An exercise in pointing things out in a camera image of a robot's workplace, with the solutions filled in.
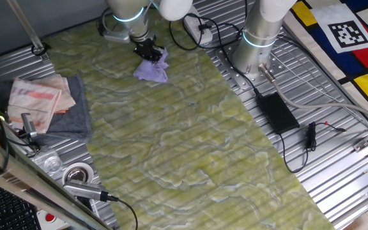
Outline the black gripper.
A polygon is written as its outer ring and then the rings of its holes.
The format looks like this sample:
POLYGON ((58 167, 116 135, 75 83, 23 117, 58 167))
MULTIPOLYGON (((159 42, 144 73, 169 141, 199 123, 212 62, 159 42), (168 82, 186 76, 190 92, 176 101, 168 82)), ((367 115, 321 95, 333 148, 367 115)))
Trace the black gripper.
POLYGON ((156 40, 156 36, 153 36, 152 38, 147 38, 141 42, 134 42, 134 53, 142 58, 145 58, 147 61, 157 63, 163 56, 165 47, 159 47, 156 45, 156 40))

